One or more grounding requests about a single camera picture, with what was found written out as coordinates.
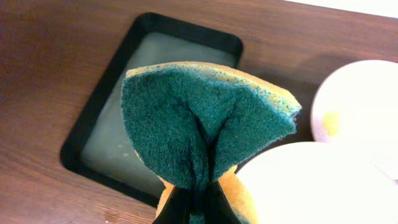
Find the wood grain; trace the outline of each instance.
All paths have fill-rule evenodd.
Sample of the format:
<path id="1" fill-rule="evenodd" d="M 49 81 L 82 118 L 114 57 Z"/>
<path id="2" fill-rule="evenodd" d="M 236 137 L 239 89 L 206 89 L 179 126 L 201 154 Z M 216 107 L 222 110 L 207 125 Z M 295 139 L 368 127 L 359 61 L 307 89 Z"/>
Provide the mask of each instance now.
<path id="1" fill-rule="evenodd" d="M 280 0 L 0 3 L 0 220 L 151 223 L 154 208 L 62 167 L 60 148 L 131 22 L 157 12 L 239 36 L 239 68 L 288 88 L 304 109 L 320 82 L 364 59 L 398 62 L 398 20 Z"/>

